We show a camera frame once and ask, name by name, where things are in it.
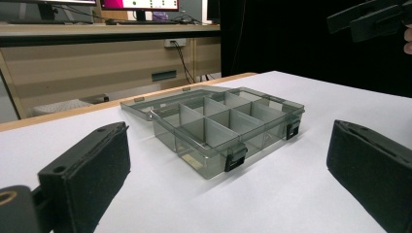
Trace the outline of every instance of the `transparent plastic organizer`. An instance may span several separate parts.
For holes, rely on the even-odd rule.
[[[154,124],[154,134],[205,179],[298,133],[303,105],[246,87],[204,86],[120,103]]]

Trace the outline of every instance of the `black latch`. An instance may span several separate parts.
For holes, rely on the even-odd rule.
[[[291,139],[299,132],[300,120],[290,123],[286,126],[286,140]]]
[[[237,147],[231,148],[231,154],[227,155],[224,171],[229,172],[245,162],[245,156],[248,152],[245,144],[240,144]]]

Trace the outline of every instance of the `white tabletop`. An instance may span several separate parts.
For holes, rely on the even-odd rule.
[[[37,173],[85,135],[125,121],[131,173],[95,232],[385,232],[331,175],[333,122],[350,121],[412,148],[412,99],[270,72],[246,86],[305,106],[299,134],[204,180],[120,106],[0,133],[0,187],[35,188]]]

